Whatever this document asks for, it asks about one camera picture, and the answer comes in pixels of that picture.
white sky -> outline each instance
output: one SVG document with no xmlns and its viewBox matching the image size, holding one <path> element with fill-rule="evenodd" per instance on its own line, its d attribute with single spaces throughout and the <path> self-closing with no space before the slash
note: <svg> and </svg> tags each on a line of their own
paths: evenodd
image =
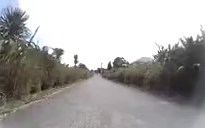
<svg viewBox="0 0 205 128">
<path fill-rule="evenodd" d="M 205 27 L 205 0 L 19 0 L 30 15 L 28 26 L 41 26 L 40 45 L 61 47 L 63 61 L 73 55 L 90 69 L 107 67 L 115 57 L 132 62 L 162 45 L 194 36 Z"/>
</svg>

paved road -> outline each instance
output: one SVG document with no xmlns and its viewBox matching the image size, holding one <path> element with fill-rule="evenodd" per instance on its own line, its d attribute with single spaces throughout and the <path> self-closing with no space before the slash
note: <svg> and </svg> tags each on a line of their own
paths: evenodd
<svg viewBox="0 0 205 128">
<path fill-rule="evenodd" d="M 1 121 L 2 128 L 194 128 L 198 112 L 100 76 Z"/>
</svg>

green vegetation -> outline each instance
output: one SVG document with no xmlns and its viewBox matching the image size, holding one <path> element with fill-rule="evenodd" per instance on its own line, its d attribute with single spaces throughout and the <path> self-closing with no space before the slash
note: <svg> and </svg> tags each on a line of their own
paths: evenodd
<svg viewBox="0 0 205 128">
<path fill-rule="evenodd" d="M 31 36 L 28 19 L 19 8 L 5 8 L 0 14 L 0 95 L 7 102 L 90 75 L 86 68 L 62 64 L 63 49 L 52 48 L 49 54 L 49 47 L 38 46 L 33 38 L 39 27 Z"/>
<path fill-rule="evenodd" d="M 152 62 L 125 64 L 115 59 L 112 71 L 104 77 L 143 89 L 166 94 L 192 96 L 197 89 L 205 91 L 205 30 L 201 35 L 180 39 L 175 45 L 158 46 Z"/>
</svg>

road surface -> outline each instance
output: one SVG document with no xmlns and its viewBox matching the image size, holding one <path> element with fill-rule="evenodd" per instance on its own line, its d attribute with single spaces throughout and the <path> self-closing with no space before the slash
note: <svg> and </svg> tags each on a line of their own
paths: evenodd
<svg viewBox="0 0 205 128">
<path fill-rule="evenodd" d="M 98 75 L 10 114 L 1 128 L 194 128 L 198 112 Z"/>
</svg>

bush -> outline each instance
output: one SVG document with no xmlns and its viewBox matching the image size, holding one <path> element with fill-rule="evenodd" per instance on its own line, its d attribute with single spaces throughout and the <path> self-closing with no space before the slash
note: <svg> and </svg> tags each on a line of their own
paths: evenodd
<svg viewBox="0 0 205 128">
<path fill-rule="evenodd" d="M 167 48 L 158 45 L 158 52 L 149 64 L 129 65 L 103 76 L 123 83 L 167 94 L 191 97 L 197 88 L 205 91 L 205 30 L 194 40 L 181 39 Z"/>
</svg>

